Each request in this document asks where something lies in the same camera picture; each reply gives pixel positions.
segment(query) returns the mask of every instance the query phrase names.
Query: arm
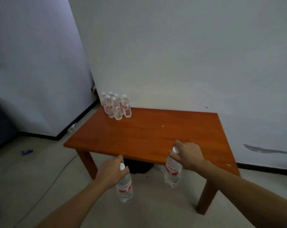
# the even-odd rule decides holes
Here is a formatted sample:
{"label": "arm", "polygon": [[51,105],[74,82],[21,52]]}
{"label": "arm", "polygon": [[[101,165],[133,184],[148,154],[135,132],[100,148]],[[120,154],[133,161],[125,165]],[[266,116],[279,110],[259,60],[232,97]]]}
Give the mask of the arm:
{"label": "arm", "polygon": [[286,199],[204,160],[197,144],[176,141],[174,145],[180,153],[169,156],[210,181],[255,227],[287,227]]}
{"label": "arm", "polygon": [[70,199],[42,220],[36,228],[80,227],[97,199],[109,188],[115,186],[129,173],[128,167],[120,170],[123,157],[106,161],[98,170],[96,179],[83,191]]}

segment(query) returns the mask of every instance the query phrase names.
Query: mark on wall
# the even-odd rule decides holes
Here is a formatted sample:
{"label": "mark on wall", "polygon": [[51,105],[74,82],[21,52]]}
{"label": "mark on wall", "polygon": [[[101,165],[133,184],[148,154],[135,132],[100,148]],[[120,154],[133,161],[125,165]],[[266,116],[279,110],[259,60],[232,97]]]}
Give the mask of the mark on wall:
{"label": "mark on wall", "polygon": [[286,151],[281,151],[281,150],[276,150],[276,149],[264,149],[261,147],[257,146],[250,146],[243,144],[248,150],[251,150],[253,152],[258,152],[258,153],[287,153]]}

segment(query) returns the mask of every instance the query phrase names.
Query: hand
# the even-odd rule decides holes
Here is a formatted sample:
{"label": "hand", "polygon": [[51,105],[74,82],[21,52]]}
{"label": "hand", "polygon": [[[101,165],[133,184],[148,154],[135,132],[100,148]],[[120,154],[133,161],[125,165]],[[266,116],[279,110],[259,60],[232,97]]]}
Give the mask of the hand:
{"label": "hand", "polygon": [[174,146],[179,149],[179,154],[170,151],[169,156],[183,165],[184,169],[198,172],[205,162],[199,145],[195,143],[181,143],[175,141]]}
{"label": "hand", "polygon": [[117,185],[130,172],[127,166],[120,170],[120,163],[123,163],[122,155],[104,162],[97,172],[95,181],[101,183],[106,190]]}

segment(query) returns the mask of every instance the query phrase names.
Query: water bottle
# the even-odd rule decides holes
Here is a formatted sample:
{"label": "water bottle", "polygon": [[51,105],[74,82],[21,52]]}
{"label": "water bottle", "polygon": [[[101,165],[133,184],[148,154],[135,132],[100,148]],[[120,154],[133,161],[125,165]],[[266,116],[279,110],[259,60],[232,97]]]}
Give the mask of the water bottle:
{"label": "water bottle", "polygon": [[112,106],[112,99],[110,98],[109,95],[105,96],[105,105],[107,108],[107,114],[110,118],[114,118],[114,110]]}
{"label": "water bottle", "polygon": [[[173,147],[173,153],[179,153],[177,147]],[[167,158],[166,171],[164,174],[164,182],[171,188],[175,188],[181,177],[182,165],[172,158]]]}
{"label": "water bottle", "polygon": [[113,101],[113,108],[114,108],[114,116],[116,120],[121,120],[123,118],[123,115],[120,110],[119,101],[116,99],[116,97],[112,97],[112,101]]}
{"label": "water bottle", "polygon": [[119,101],[121,114],[123,115],[123,102],[122,102],[121,98],[118,97],[118,94],[114,94],[114,96],[115,96],[116,99]]}
{"label": "water bottle", "polygon": [[110,96],[111,99],[112,97],[114,97],[113,92],[108,92],[108,95]]}
{"label": "water bottle", "polygon": [[102,92],[101,93],[102,94],[102,97],[101,97],[101,99],[100,99],[100,103],[101,103],[101,105],[103,106],[103,108],[104,108],[104,111],[107,113],[107,108],[106,108],[106,105],[105,105],[105,92]]}
{"label": "water bottle", "polygon": [[126,95],[123,95],[123,113],[125,115],[126,118],[130,118],[132,116],[132,111],[131,111],[131,107],[129,104],[129,100],[127,99]]}
{"label": "water bottle", "polygon": [[[125,165],[120,163],[120,169],[123,170]],[[132,187],[132,179],[131,174],[128,173],[117,185],[117,193],[120,201],[126,203],[130,201],[133,197],[133,187]]]}

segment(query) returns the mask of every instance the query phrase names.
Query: table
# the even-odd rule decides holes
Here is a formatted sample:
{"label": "table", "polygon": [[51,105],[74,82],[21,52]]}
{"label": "table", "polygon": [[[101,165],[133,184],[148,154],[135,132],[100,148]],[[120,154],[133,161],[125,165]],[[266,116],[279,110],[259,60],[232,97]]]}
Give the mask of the table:
{"label": "table", "polygon": [[[98,169],[89,152],[165,165],[175,140],[198,144],[206,160],[240,176],[216,113],[132,108],[132,117],[117,121],[100,107],[64,146],[76,149],[95,179]],[[199,214],[206,213],[216,192],[207,181],[196,207]]]}

